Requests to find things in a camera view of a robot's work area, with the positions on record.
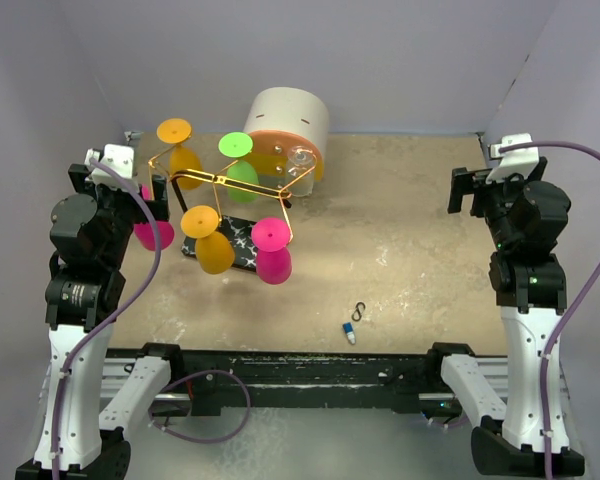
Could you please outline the orange wine glass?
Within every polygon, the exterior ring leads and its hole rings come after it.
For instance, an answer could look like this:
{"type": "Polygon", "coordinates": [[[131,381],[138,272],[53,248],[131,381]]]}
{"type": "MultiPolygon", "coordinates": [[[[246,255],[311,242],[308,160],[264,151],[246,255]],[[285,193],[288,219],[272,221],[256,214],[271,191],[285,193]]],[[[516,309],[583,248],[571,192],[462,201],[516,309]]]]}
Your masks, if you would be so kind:
{"type": "Polygon", "coordinates": [[[171,145],[169,172],[175,174],[184,170],[202,171],[199,157],[184,143],[193,134],[191,124],[182,118],[171,118],[163,121],[156,130],[157,137],[165,144],[171,145]]]}
{"type": "Polygon", "coordinates": [[[182,232],[195,240],[195,255],[201,269],[212,275],[229,270],[235,260],[233,247],[218,230],[219,225],[219,214],[207,205],[188,209],[180,221],[182,232]]]}

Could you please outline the green wine glass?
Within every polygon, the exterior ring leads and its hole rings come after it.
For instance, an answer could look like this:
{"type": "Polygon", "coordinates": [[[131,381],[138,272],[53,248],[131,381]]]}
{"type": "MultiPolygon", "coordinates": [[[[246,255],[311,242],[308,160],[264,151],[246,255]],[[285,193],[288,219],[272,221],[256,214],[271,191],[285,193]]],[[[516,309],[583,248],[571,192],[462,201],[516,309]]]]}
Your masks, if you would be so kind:
{"type": "Polygon", "coordinates": [[[253,145],[252,138],[244,132],[227,133],[220,139],[218,143],[220,153],[236,160],[236,163],[227,169],[226,176],[229,179],[259,184],[258,173],[246,160],[246,155],[252,151],[253,145]]]}

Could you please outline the pink wine glass front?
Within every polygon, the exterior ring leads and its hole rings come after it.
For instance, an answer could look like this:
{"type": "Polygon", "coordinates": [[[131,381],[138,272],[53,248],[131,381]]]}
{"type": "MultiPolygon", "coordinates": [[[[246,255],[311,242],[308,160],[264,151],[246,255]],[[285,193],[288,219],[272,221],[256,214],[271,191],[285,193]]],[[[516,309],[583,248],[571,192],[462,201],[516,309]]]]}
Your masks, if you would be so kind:
{"type": "Polygon", "coordinates": [[[286,222],[266,217],[254,225],[251,239],[257,249],[256,273],[259,278],[271,285],[284,283],[292,273],[291,255],[287,248],[291,231],[286,222]]]}

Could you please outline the clear wine glass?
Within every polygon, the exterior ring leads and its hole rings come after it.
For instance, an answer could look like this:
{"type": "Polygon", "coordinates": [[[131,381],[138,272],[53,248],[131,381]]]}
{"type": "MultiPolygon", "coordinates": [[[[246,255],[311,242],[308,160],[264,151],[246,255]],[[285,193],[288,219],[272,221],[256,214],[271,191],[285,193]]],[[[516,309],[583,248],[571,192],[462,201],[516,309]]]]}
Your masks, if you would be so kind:
{"type": "Polygon", "coordinates": [[[317,159],[308,147],[294,146],[287,155],[285,186],[296,197],[309,196],[314,187],[317,159]]]}

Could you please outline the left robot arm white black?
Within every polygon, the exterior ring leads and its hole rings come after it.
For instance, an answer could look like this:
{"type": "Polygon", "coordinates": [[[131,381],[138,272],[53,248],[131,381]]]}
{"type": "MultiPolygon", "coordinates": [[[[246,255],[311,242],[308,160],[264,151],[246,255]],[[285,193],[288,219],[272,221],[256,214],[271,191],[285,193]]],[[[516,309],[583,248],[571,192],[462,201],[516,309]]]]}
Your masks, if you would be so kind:
{"type": "Polygon", "coordinates": [[[146,200],[130,176],[103,163],[73,164],[74,194],[51,212],[51,279],[45,322],[51,347],[44,423],[33,457],[16,469],[18,479],[122,479],[131,438],[160,389],[174,392],[186,378],[180,348],[147,344],[130,376],[106,408],[100,406],[102,374],[117,318],[122,261],[133,230],[168,220],[167,181],[153,175],[146,200]]]}

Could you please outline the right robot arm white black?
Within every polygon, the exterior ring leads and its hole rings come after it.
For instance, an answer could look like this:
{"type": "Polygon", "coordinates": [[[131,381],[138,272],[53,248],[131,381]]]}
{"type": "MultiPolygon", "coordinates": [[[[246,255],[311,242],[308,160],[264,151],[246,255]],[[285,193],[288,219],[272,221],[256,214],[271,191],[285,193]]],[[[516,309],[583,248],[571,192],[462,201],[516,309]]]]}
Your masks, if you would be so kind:
{"type": "Polygon", "coordinates": [[[542,170],[489,180],[488,170],[451,174],[448,211],[465,196],[495,245],[489,278],[507,341],[507,397],[501,399],[470,352],[449,347],[425,366],[426,383],[451,388],[472,426],[471,453],[483,475],[580,477],[585,459],[573,450],[561,401],[559,335],[567,308],[566,275],[553,250],[571,201],[542,180],[542,170]]]}

